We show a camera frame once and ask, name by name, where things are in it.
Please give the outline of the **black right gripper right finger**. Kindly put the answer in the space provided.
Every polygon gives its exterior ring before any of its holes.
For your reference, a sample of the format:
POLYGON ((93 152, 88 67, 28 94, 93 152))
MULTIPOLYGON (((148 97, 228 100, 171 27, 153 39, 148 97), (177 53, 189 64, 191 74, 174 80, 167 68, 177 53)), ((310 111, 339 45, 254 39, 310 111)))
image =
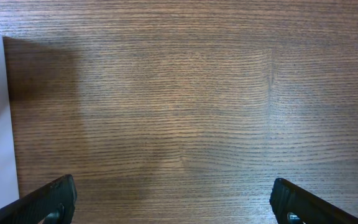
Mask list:
POLYGON ((290 181, 277 178, 270 205, 278 224, 358 224, 358 218, 290 181))

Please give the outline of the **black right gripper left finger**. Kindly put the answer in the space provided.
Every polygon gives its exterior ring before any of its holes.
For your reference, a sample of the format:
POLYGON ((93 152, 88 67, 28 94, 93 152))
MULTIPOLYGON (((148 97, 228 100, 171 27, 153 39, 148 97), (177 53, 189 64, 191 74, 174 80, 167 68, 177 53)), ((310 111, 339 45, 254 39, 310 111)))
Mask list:
POLYGON ((72 222, 77 191, 73 176, 63 175, 0 209, 0 224, 72 222))

